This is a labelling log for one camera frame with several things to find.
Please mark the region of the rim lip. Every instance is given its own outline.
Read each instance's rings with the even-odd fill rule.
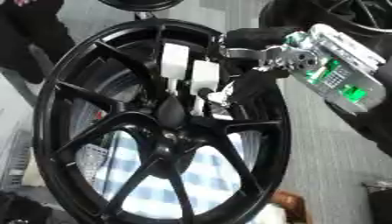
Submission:
[[[162,0],[161,3],[122,3],[119,0],[99,1],[123,11],[162,11],[180,4],[184,0]]]
[[[205,30],[208,32],[215,32],[218,33],[217,31],[210,29],[208,27],[199,25],[199,24],[192,24],[192,23],[187,23],[183,21],[178,21],[178,20],[170,20],[170,19],[159,19],[159,21],[163,21],[166,24],[170,25],[179,25],[179,26],[190,26],[193,29],[201,29]],[[61,62],[54,68],[52,72],[51,78],[48,80],[48,82],[44,85],[43,90],[41,91],[41,94],[39,95],[38,98],[38,104],[35,109],[34,113],[34,138],[33,138],[33,143],[34,143],[34,148],[35,148],[35,155],[37,158],[38,162],[38,167],[40,169],[40,172],[48,186],[48,188],[51,190],[53,195],[56,197],[56,199],[59,201],[59,203],[76,219],[86,222],[89,221],[91,223],[97,223],[97,219],[92,218],[89,216],[86,211],[83,211],[79,206],[78,203],[69,200],[69,198],[72,196],[66,191],[61,191],[61,189],[64,189],[64,186],[60,184],[59,178],[56,176],[56,171],[53,169],[53,165],[51,164],[51,161],[48,161],[48,151],[51,150],[51,140],[48,140],[47,136],[50,136],[50,125],[51,121],[49,119],[51,113],[52,113],[52,108],[48,107],[48,103],[50,104],[50,101],[53,100],[53,88],[55,81],[59,78],[61,72],[66,69],[70,64],[75,62],[79,57],[81,57],[81,54],[83,54],[88,46],[91,46],[94,43],[94,40],[98,39],[98,37],[114,37],[118,32],[124,32],[124,30],[133,30],[133,29],[140,29],[143,28],[143,26],[148,25],[148,21],[137,21],[137,22],[128,22],[124,24],[119,24],[114,27],[108,28],[105,31],[102,31],[96,35],[94,35],[91,38],[88,38],[85,40],[82,44],[77,45],[71,52],[69,52],[62,60]],[[240,215],[237,215],[233,219],[225,220],[224,223],[243,223],[244,221],[247,221],[250,217],[254,216],[259,212],[259,210],[267,203],[268,199],[270,198],[270,195],[276,190],[276,188],[279,186],[280,182],[282,181],[282,178],[285,174],[287,164],[289,161],[290,153],[291,153],[291,125],[290,125],[290,118],[288,117],[288,112],[284,103],[284,99],[280,94],[280,91],[277,90],[276,93],[280,97],[279,99],[279,111],[281,112],[282,116],[282,126],[281,126],[281,131],[282,135],[280,136],[280,141],[278,145],[278,151],[279,153],[276,152],[276,162],[271,166],[271,170],[273,172],[273,176],[269,177],[270,178],[270,183],[268,187],[265,188],[265,194],[263,197],[260,197],[257,199],[257,201],[252,201],[253,206],[247,207],[246,209],[242,209]],[[174,220],[168,220],[167,223],[173,223]],[[133,223],[133,222],[115,222],[115,223]]]

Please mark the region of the gray floor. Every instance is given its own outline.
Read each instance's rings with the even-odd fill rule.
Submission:
[[[263,0],[185,0],[158,13],[219,31],[256,27]],[[78,41],[132,19],[96,0],[67,0],[60,13]],[[293,122],[293,153],[283,189],[305,196],[316,224],[371,223],[361,181],[390,178],[392,160],[350,130],[324,103],[293,79],[283,83]]]

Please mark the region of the hand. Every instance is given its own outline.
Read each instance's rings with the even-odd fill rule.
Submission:
[[[19,7],[30,4],[31,2],[36,2],[37,0],[14,0],[14,3]]]

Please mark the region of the dark clothing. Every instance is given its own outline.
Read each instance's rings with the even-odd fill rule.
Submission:
[[[55,64],[74,46],[56,14],[64,0],[38,0],[22,7],[13,0],[0,5],[0,67],[16,70],[27,81],[44,79],[28,46],[40,47]]]

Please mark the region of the checkered cloth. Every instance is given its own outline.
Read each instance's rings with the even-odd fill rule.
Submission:
[[[229,136],[243,156],[239,134]],[[94,189],[111,200],[140,166],[137,143],[124,132],[114,136],[108,159],[94,177]],[[240,187],[240,177],[231,164],[209,146],[199,148],[189,168],[182,174],[185,189],[196,214],[209,211],[231,197]],[[171,183],[149,176],[124,201],[122,209],[156,219],[177,219],[182,210]]]

